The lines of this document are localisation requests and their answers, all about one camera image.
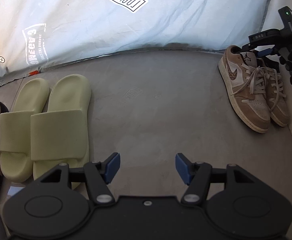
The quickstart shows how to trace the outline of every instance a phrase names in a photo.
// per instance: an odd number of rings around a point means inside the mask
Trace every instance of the screw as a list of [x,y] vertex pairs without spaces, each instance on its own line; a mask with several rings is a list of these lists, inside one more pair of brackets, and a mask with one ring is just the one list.
[[187,194],[186,196],[184,196],[184,200],[190,203],[197,202],[199,199],[200,197],[195,194]]
[[113,200],[113,198],[107,194],[102,194],[102,195],[97,196],[96,200],[99,203],[109,203],[110,201]]
[[150,201],[150,200],[146,200],[145,202],[144,202],[144,205],[145,206],[151,206],[153,203]]

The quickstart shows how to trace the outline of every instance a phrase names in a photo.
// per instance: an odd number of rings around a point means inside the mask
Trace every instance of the shoelace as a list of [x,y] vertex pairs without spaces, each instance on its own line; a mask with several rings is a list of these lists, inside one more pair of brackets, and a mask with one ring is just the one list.
[[242,64],[242,67],[245,68],[245,72],[249,74],[249,77],[246,77],[247,81],[243,84],[240,89],[234,92],[232,95],[243,91],[246,86],[249,87],[250,94],[263,94],[266,97],[265,84],[266,84],[266,76],[265,76],[265,67],[252,67],[246,64]]
[[267,69],[267,76],[266,76],[267,79],[275,81],[275,83],[271,84],[271,86],[276,87],[276,90],[273,91],[276,94],[276,98],[269,99],[269,101],[271,102],[275,101],[272,108],[270,109],[270,111],[273,111],[278,103],[279,96],[282,96],[283,98],[285,98],[286,95],[282,93],[283,82],[281,82],[280,84],[278,83],[278,81],[282,79],[282,76],[277,73],[276,69],[268,68],[268,67],[266,69]]

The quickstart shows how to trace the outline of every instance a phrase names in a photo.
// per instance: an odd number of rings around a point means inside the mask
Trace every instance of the shoe tongue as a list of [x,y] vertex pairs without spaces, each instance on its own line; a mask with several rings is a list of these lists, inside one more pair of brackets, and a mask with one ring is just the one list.
[[243,59],[247,65],[252,67],[258,67],[255,53],[248,51],[241,52],[240,54],[243,56]]

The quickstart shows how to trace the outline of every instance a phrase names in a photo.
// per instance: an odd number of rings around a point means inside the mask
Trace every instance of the wrinkled white fabric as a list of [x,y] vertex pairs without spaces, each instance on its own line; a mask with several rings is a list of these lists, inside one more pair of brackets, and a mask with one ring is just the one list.
[[266,1],[0,0],[0,85],[129,49],[241,46],[258,32]]

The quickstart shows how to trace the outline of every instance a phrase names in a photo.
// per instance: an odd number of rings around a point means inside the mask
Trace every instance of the jumpman logo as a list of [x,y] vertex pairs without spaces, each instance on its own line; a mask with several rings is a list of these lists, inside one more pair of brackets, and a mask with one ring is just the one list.
[[252,61],[252,59],[251,59],[250,57],[247,56],[247,52],[246,52],[246,54],[245,54],[244,60],[245,60],[246,58],[248,58],[248,61]]

